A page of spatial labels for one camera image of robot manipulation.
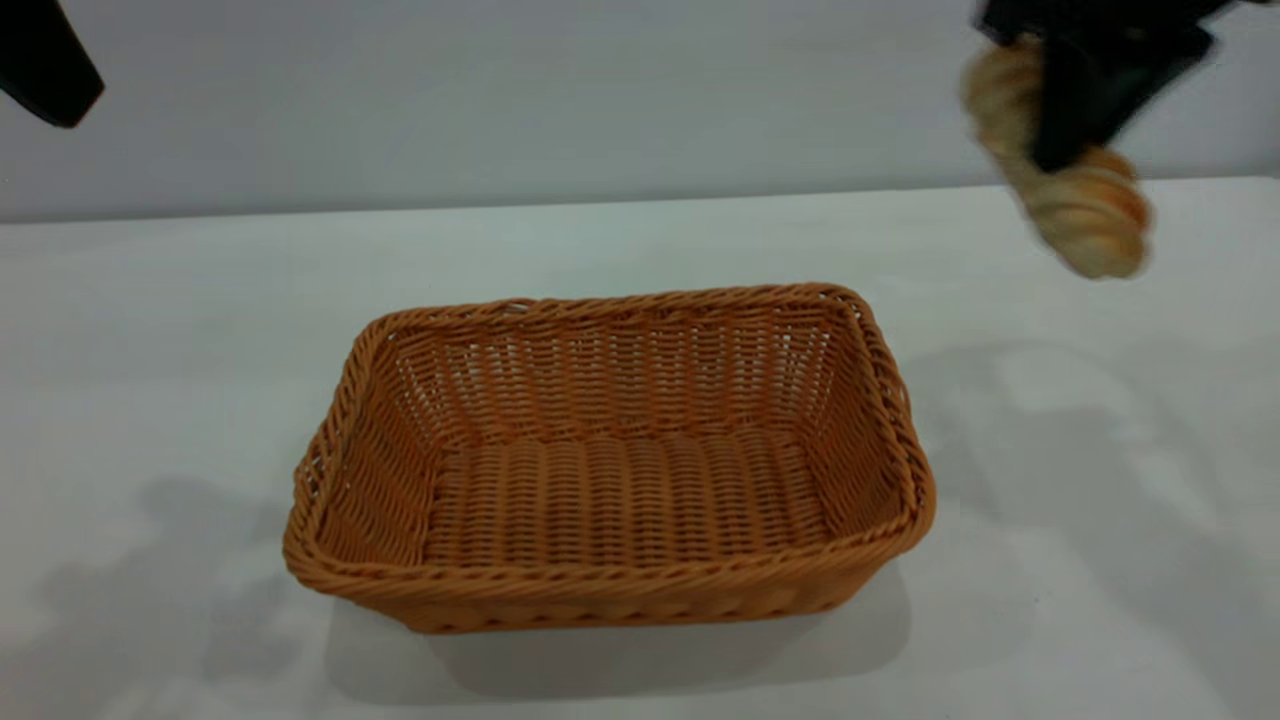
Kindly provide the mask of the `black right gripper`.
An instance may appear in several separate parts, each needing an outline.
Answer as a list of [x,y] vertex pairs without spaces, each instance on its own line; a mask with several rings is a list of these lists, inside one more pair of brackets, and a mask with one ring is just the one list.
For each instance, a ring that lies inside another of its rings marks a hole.
[[1204,29],[1181,29],[1233,1],[980,1],[975,27],[992,42],[1043,38],[1032,160],[1046,173],[1110,143],[1140,109],[1202,61]]

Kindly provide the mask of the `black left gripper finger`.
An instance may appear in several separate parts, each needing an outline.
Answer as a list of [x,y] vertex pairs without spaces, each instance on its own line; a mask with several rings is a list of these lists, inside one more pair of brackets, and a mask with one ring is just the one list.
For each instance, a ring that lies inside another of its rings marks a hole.
[[1,3],[1,88],[45,123],[72,129],[105,83],[59,1]]

